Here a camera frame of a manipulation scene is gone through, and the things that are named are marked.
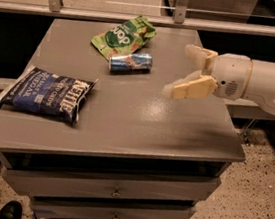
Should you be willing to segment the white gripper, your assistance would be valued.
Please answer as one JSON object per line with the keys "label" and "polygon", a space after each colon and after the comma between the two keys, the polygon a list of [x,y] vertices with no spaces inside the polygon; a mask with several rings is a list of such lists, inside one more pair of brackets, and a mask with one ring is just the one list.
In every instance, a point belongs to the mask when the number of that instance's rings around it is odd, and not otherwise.
{"label": "white gripper", "polygon": [[[242,97],[252,63],[247,56],[233,54],[218,56],[217,51],[204,49],[196,44],[185,45],[184,52],[198,71],[167,84],[162,89],[164,97],[201,99],[209,96],[212,92],[215,96],[223,99],[237,100]],[[215,57],[212,75],[203,75],[201,70],[208,69]]]}

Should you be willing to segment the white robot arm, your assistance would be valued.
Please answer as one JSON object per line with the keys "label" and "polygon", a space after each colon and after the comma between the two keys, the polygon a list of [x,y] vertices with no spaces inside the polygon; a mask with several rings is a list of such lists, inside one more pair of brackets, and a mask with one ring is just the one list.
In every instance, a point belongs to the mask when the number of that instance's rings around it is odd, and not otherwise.
{"label": "white robot arm", "polygon": [[196,71],[167,84],[162,93],[170,99],[205,98],[253,101],[275,115],[275,63],[250,59],[241,54],[218,54],[196,44],[185,46]]}

